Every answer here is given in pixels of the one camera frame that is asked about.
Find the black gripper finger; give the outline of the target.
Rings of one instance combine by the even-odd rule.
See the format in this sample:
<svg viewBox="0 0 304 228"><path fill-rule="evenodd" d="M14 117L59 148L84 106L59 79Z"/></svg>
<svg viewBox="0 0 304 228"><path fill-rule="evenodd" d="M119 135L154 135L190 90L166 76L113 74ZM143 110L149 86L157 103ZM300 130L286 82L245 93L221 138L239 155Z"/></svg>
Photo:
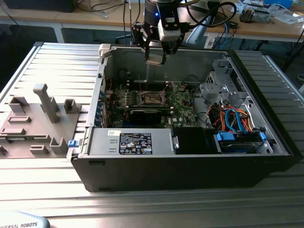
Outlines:
<svg viewBox="0 0 304 228"><path fill-rule="evenodd" d="M179 49L180 45L184 40L185 34L182 33L176 41L164 41L161 42L161 46L163 49L162 61L161 64L164 65L167 59L167 56L174 55Z"/></svg>
<svg viewBox="0 0 304 228"><path fill-rule="evenodd" d="M150 42L154 35L153 27L143 24L133 24L131 27L133 37L135 39L135 45L143 49L145 53L144 60L148 60L150 53Z"/></svg>

